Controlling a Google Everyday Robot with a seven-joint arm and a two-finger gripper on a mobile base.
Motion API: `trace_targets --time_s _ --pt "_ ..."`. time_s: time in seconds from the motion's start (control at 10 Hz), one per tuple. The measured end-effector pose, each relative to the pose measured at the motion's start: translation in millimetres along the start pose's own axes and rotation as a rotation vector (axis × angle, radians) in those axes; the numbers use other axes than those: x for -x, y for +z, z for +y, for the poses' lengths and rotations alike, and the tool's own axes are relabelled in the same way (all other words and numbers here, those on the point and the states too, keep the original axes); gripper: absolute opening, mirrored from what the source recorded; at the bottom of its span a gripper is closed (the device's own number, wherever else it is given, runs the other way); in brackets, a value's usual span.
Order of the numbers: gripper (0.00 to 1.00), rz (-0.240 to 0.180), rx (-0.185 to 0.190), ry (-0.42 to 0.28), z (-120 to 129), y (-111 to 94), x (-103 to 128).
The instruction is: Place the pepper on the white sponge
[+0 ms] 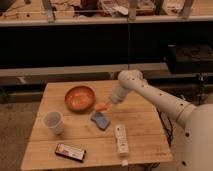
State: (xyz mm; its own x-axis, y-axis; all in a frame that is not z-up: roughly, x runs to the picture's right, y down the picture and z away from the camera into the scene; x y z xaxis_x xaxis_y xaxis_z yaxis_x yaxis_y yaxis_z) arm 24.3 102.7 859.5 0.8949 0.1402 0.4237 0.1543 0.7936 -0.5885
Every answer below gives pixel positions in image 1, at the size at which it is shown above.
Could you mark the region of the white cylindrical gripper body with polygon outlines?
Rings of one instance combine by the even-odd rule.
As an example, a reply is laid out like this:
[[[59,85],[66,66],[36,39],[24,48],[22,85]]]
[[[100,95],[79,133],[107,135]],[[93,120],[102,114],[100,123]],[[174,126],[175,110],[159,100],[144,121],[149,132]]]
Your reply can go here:
[[[126,96],[128,95],[128,90],[123,88],[120,84],[117,84],[109,96],[110,102],[113,104],[122,103]]]

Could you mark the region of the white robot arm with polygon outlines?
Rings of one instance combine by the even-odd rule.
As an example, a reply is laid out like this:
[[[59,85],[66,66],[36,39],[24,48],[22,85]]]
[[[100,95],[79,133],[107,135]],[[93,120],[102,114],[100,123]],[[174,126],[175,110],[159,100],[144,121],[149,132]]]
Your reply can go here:
[[[148,84],[138,70],[124,70],[110,94],[119,104],[135,92],[165,113],[185,132],[181,171],[213,171],[213,104],[196,106]]]

